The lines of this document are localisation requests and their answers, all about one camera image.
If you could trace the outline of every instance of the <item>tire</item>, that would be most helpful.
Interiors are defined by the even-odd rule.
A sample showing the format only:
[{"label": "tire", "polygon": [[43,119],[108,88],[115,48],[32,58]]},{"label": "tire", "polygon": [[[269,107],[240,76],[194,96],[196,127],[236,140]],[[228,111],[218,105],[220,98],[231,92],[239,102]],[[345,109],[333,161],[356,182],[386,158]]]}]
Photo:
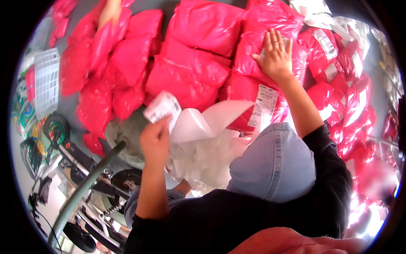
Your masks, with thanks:
[{"label": "tire", "polygon": [[51,114],[44,122],[44,134],[47,136],[47,138],[49,138],[49,140],[51,140],[50,135],[49,135],[49,128],[52,122],[59,122],[63,128],[63,132],[65,134],[65,138],[69,139],[71,136],[71,128],[69,126],[68,121],[66,120],[66,118],[59,114],[59,113],[53,113]]},{"label": "tire", "polygon": [[106,248],[108,248],[112,252],[114,252],[116,254],[123,254],[124,253],[123,244],[120,245],[120,247],[122,246],[122,248],[119,248],[119,247],[115,246],[114,244],[109,242],[106,238],[104,238],[104,236],[97,233],[96,230],[94,230],[89,224],[86,224],[84,226],[84,228],[89,232],[89,234],[91,234],[94,238],[96,238],[96,240],[98,240],[101,244],[106,246]]},{"label": "tire", "polygon": [[95,240],[93,240],[89,233],[80,228],[79,225],[68,222],[63,232],[74,245],[78,246],[84,252],[92,253],[96,250]]}]

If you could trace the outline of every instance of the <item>basket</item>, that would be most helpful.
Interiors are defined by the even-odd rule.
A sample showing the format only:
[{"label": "basket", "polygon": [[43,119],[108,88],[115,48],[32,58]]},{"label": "basket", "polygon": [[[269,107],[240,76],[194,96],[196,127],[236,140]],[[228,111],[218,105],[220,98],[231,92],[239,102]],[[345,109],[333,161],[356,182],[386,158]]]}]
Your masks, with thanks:
[{"label": "basket", "polygon": [[43,51],[34,57],[35,98],[33,102],[38,119],[58,109],[59,61],[57,48]]}]

